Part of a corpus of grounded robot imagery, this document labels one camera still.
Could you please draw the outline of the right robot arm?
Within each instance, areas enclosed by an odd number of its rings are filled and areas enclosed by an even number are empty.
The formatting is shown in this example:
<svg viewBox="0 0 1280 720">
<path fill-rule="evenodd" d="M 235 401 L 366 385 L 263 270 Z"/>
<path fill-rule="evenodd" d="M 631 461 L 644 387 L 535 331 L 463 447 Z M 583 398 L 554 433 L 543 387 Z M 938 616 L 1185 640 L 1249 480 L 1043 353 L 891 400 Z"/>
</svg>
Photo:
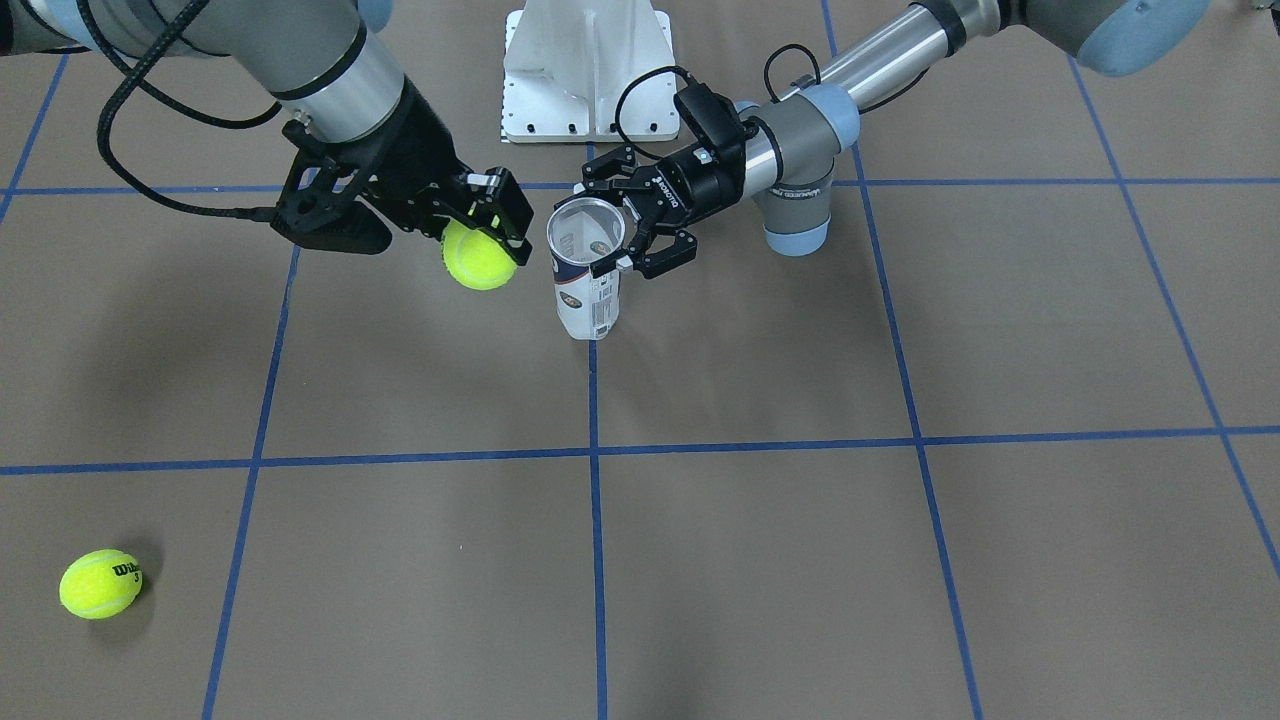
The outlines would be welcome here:
<svg viewBox="0 0 1280 720">
<path fill-rule="evenodd" d="M 517 265 L 532 209 L 503 167 L 475 172 L 379 38 L 383 1 L 5 1 L 6 56 L 82 47 L 123 73 L 97 123 L 99 152 L 128 184 L 188 214 L 269 224 L 308 250 L 375 255 L 393 229 L 447 240 L 475 231 Z M 273 97 L 297 154 L 270 208 L 198 208 L 160 195 L 116 160 L 110 132 L 164 56 L 228 56 Z"/>
</svg>

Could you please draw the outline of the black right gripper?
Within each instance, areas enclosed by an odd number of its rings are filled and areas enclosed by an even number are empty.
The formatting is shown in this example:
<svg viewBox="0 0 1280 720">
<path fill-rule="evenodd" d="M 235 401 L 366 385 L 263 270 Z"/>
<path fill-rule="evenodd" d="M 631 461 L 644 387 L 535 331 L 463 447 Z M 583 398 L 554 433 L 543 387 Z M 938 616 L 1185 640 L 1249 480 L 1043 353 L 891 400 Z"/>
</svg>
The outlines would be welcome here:
<svg viewBox="0 0 1280 720">
<path fill-rule="evenodd" d="M 402 88 L 396 110 L 374 133 L 381 142 L 362 188 L 358 236 L 388 236 L 383 222 L 436 240 L 448 266 L 525 266 L 534 210 L 515 174 L 485 173 L 457 155 L 452 133 L 416 86 Z"/>
</svg>

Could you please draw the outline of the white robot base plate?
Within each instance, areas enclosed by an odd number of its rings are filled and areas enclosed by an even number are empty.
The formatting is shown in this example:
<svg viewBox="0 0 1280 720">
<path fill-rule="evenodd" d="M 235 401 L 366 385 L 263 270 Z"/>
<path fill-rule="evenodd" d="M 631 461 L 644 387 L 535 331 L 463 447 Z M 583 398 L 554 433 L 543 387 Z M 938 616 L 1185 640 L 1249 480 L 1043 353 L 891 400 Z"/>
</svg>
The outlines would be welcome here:
<svg viewBox="0 0 1280 720">
<path fill-rule="evenodd" d="M 511 143 L 617 143 L 678 136 L 672 22 L 649 1 L 527 1 L 504 22 L 500 137 Z"/>
</svg>

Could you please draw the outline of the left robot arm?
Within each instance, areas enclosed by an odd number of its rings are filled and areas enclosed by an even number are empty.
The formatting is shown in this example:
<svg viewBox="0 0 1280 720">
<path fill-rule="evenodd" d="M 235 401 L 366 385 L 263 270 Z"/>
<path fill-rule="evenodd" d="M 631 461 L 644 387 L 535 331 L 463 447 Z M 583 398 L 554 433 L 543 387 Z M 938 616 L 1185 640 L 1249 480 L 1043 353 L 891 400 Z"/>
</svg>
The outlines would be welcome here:
<svg viewBox="0 0 1280 720">
<path fill-rule="evenodd" d="M 1142 70 L 1181 42 L 1206 1 L 914 1 L 901 15 L 804 76 L 768 102 L 733 102 L 682 67 L 675 109 L 694 141 L 667 156 L 636 143 L 582 167 L 581 190 L 559 202 L 549 241 L 571 233 L 595 277 L 635 270 L 652 279 L 691 261 L 691 227 L 744 200 L 765 241 L 804 256 L 826 241 L 837 156 L 861 118 L 915 86 L 969 40 L 1024 26 L 1107 77 Z"/>
</svg>

